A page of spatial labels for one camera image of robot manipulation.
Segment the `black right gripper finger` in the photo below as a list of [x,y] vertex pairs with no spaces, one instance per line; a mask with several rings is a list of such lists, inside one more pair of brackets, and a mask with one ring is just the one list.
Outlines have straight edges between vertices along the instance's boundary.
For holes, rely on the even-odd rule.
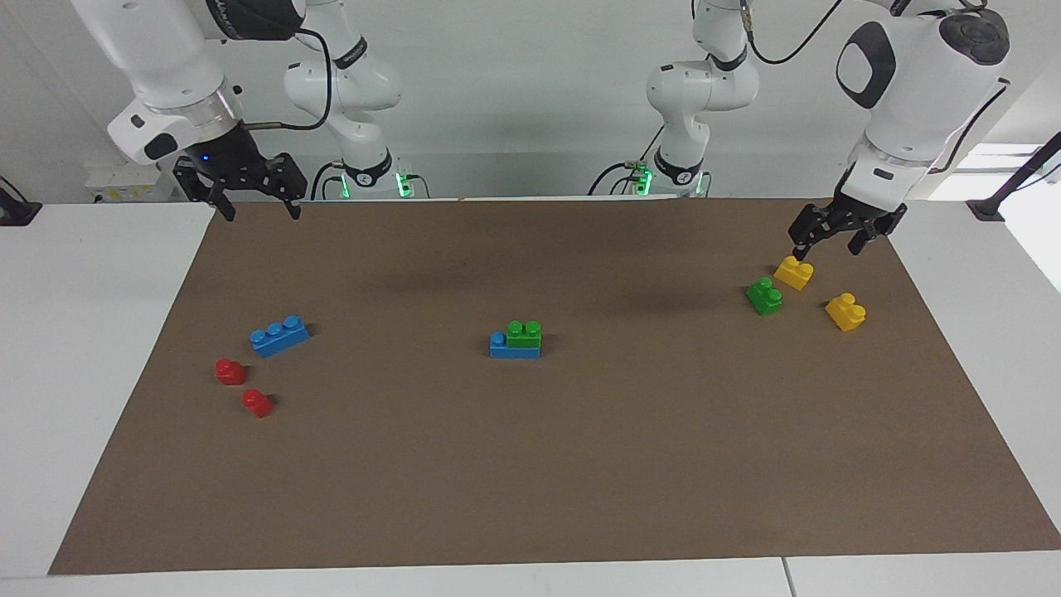
[[265,194],[284,204],[292,220],[302,215],[302,199],[308,182],[302,169],[288,153],[265,160]]
[[195,166],[174,166],[174,177],[189,201],[205,203],[215,208],[224,220],[234,221],[234,204],[228,200],[223,182],[205,185]]

